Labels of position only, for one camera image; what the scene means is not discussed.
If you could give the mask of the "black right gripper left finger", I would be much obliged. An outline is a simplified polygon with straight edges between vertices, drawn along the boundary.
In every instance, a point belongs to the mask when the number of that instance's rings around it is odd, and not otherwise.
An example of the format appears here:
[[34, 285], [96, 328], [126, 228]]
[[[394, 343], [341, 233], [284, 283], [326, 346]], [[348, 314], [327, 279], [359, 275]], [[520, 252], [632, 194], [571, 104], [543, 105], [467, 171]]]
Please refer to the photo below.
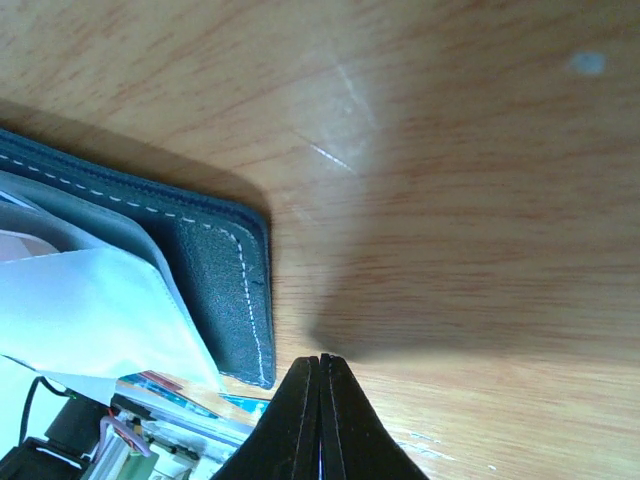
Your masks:
[[319, 387], [319, 359], [296, 359], [251, 435], [214, 477], [317, 479]]

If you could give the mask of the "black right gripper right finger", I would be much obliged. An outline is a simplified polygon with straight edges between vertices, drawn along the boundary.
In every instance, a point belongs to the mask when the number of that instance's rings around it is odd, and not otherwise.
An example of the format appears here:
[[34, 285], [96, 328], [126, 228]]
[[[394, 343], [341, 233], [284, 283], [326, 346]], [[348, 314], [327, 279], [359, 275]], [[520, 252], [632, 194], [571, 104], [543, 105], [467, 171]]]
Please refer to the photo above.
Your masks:
[[324, 479], [424, 479], [383, 426], [347, 362], [320, 358], [320, 451]]

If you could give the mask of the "dark blue card holder wallet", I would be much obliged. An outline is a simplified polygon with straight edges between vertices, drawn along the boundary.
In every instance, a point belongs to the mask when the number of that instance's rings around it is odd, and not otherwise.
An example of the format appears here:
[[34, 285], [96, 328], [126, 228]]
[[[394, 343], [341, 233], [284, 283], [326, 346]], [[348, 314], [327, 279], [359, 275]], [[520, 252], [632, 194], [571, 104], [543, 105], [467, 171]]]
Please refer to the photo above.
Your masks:
[[70, 386], [275, 382], [268, 225], [1, 134], [1, 353]]

